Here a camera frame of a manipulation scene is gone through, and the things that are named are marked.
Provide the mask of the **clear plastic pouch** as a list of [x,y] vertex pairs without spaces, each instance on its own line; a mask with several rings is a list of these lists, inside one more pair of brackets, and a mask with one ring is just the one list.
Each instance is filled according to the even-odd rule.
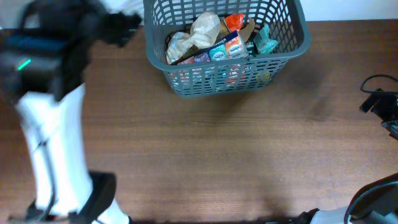
[[221,29],[221,21],[214,12],[204,12],[192,24],[190,33],[176,32],[166,51],[168,64],[176,62],[192,47],[205,49],[216,42]]

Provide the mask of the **San Remo spaghetti packet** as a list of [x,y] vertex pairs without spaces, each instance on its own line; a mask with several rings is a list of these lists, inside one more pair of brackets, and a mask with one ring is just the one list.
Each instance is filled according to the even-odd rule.
[[[234,31],[239,31],[242,26],[243,26],[243,19],[244,15],[243,14],[232,14],[230,16],[227,16],[225,18],[220,18],[221,21],[221,29],[220,32],[216,38],[216,42],[214,45],[219,42],[222,38],[226,37],[228,34],[234,32]],[[192,46],[184,55],[183,57],[189,56],[195,52],[197,52],[198,49],[196,46]]]

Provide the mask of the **Kleenex tissue multipack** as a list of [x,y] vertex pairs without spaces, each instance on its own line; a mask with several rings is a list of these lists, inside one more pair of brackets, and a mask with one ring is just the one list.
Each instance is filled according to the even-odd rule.
[[239,58],[248,58],[249,53],[244,44],[243,38],[238,31],[234,31],[222,38],[214,46],[207,49],[201,49],[197,52],[182,57],[172,65],[182,65],[197,62],[211,62],[222,60],[234,60]]

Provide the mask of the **green Nescafe coffee bag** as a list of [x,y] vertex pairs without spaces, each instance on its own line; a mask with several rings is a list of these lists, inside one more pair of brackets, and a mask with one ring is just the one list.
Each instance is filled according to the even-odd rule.
[[[245,46],[249,56],[257,55],[254,42],[246,42]],[[257,85],[264,85],[260,84],[262,77],[264,77],[263,71],[261,68],[255,69],[252,62],[220,66],[215,78],[216,91],[230,91],[234,88],[242,90],[243,88],[255,88]]]

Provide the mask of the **beige paper pouch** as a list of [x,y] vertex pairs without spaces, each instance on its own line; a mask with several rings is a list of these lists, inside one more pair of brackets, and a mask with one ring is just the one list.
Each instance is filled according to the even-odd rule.
[[250,17],[248,24],[238,31],[238,34],[242,38],[243,42],[247,42],[249,40],[252,32],[254,31],[255,24],[256,23],[254,22],[254,19]]

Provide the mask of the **small teal white packet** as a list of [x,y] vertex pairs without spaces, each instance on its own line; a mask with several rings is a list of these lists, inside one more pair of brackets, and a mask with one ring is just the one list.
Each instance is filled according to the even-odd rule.
[[254,37],[254,44],[260,54],[270,54],[279,42],[270,38],[270,28],[266,24]]

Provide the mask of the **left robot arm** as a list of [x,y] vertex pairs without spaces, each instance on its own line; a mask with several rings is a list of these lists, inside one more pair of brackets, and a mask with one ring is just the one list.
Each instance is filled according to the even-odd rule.
[[31,1],[1,34],[1,91],[15,108],[36,183],[23,217],[9,223],[131,223],[116,177],[87,168],[83,74],[97,41],[124,47],[142,17],[117,1]]

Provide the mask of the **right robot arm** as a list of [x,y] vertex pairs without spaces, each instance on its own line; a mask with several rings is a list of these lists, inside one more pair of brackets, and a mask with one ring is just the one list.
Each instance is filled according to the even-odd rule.
[[[397,93],[378,88],[359,107],[382,119],[381,126],[397,139]],[[301,213],[292,223],[397,223],[397,174],[365,185],[357,191],[348,206],[335,210],[315,208]]]

